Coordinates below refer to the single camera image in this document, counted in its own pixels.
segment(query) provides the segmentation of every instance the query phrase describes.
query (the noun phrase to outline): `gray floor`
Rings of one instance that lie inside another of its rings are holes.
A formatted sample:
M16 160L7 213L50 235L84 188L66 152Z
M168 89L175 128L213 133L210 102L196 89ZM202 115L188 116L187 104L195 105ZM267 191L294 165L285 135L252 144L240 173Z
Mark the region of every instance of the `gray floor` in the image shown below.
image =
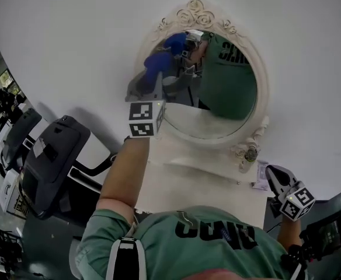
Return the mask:
M341 209L341 194L331 199L326 203L318 203L313 206L308 214L302 219L302 229L305 229L308 224L319 221ZM280 218L274 219L270 208L267 206L264 230L269 230L275 224L281 221ZM270 232L270 235L277 237L279 227ZM333 280L341 272L341 249L321 261L313 261L310 263L308 271L315 277L315 280Z
M83 230L55 217L43 221L29 215L23 229L24 271L49 280L76 280L69 269L69 247L73 236L82 236Z

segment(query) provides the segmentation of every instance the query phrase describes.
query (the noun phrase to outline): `person in background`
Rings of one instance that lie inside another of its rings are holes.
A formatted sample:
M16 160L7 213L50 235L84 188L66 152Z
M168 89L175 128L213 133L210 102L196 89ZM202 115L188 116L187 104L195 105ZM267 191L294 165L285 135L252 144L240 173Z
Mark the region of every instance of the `person in background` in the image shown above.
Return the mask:
M23 112L18 108L18 102L15 95L0 88L0 113L3 117L10 119L12 124L23 115Z
M128 139L110 168L77 249L76 266L84 279L106 279L113 244L124 236L143 245L147 279L290 279L280 261L291 245L301 245L299 220L284 217L277 241L206 206L154 213L134 227L148 154L149 138ZM136 279L138 259L125 257L123 263L114 279Z
M257 95L255 74L243 53L225 38L205 32L190 54L190 64L203 61L199 108L220 117L244 120Z

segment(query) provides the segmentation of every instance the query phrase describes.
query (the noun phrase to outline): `strap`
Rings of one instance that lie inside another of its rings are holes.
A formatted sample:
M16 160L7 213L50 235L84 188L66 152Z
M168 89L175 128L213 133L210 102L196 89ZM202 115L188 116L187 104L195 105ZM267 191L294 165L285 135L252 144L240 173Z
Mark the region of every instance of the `strap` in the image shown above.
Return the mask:
M137 229L137 225L133 222L133 224L131 225L131 228L129 229L128 233L125 234L124 237L132 237L136 229Z
M298 264L297 268L295 269L295 272L293 273L293 275L291 276L290 280L296 280L299 276L299 273L301 271L301 264Z
M123 237L113 243L106 280L146 280L145 251L139 240Z

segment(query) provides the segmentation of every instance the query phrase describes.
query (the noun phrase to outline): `white mirror frame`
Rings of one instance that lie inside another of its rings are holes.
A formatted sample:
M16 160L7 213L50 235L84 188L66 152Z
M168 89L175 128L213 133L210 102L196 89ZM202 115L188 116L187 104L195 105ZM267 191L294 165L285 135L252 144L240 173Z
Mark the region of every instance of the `white mirror frame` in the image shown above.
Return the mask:
M258 86L255 108L240 129L223 138L201 139L184 134L167 122L166 112L163 127L166 127L177 137L198 146L228 148L240 144L239 146L242 148L243 143L243 149L245 149L244 145L248 145L253 140L258 145L257 139L263 134L268 124L266 112L269 99L269 82L264 62L245 32L237 27L221 10L213 7L206 0L190 0L186 5L176 8L161 20L143 41L135 63L134 76L144 70L145 59L162 40L175 33L190 29L217 33L242 51L252 66Z

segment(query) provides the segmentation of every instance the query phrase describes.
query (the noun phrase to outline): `cable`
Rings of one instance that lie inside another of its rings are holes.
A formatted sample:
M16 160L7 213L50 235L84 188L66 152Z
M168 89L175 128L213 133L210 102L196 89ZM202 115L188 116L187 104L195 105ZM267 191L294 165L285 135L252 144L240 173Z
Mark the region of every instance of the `cable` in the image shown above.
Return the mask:
M44 275L42 275L41 273L33 273L34 276L37 276L37 277L42 277L42 279L45 279L45 280L52 280L52 279L49 279L49 278L46 278Z
M280 223L274 225L274 226L273 226L271 229L269 229L266 233L271 232L274 228L276 228L277 226L280 226L281 224L282 224L282 222L280 222Z

